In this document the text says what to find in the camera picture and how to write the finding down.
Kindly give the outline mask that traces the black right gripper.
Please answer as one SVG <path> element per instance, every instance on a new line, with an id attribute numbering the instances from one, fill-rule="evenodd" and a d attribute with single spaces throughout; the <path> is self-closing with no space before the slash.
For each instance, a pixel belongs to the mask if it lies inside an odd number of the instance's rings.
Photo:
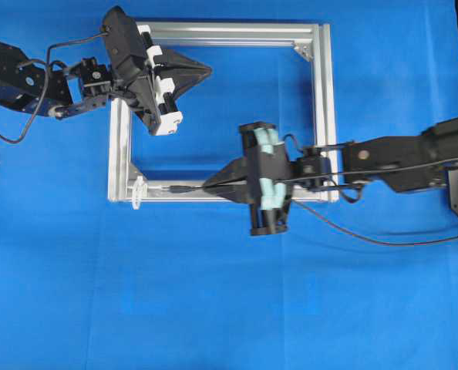
<path id="1" fill-rule="evenodd" d="M 232 160 L 228 165 L 206 180 L 202 185 L 205 193 L 224 198 L 225 200 L 229 200 L 233 203 L 249 204 L 251 215 L 251 235 L 253 236 L 264 236 L 285 232 L 288 229 L 287 220 L 291 205 L 291 185 L 288 183 L 287 185 L 290 192 L 286 197 L 284 206 L 277 210 L 261 210 L 251 194 L 251 188 L 248 184 L 249 168 L 246 152 L 247 149 L 256 145 L 253 130 L 261 127 L 276 129 L 274 124 L 262 121 L 240 126 L 239 132 L 241 135 L 244 157 Z M 244 184 L 226 184 L 242 180 L 246 181 L 247 186 Z"/>

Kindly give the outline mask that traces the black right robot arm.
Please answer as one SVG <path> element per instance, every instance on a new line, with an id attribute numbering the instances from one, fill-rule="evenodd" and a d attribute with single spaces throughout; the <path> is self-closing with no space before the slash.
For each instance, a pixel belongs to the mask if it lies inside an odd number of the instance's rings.
<path id="1" fill-rule="evenodd" d="M 383 136 L 365 142 L 306 146 L 291 160 L 276 127 L 240 126 L 243 154 L 206 180 L 204 192 L 247 204 L 251 234 L 287 230 L 296 187 L 310 192 L 345 189 L 361 193 L 373 180 L 396 193 L 446 189 L 458 216 L 458 118 L 437 123 L 418 136 Z"/>

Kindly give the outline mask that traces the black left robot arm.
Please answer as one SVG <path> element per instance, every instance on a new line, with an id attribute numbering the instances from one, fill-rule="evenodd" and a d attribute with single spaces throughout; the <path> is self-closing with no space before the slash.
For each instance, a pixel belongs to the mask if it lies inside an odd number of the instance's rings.
<path id="1" fill-rule="evenodd" d="M 132 18 L 112 8 L 98 34 L 110 64 L 96 58 L 74 66 L 30 59 L 0 42 L 0 106 L 31 117 L 66 119 L 121 99 L 153 136 L 177 131 L 183 120 L 176 101 L 204 81 L 212 69 L 153 43 Z"/>

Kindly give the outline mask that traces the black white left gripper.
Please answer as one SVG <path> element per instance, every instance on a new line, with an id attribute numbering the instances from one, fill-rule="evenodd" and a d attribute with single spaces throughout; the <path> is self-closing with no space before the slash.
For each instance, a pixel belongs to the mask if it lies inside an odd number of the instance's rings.
<path id="1" fill-rule="evenodd" d="M 120 63 L 113 67 L 131 95 L 129 108 L 152 136 L 174 134 L 183 121 L 176 100 L 211 76 L 212 68 L 153 43 L 148 25 L 120 33 Z"/>

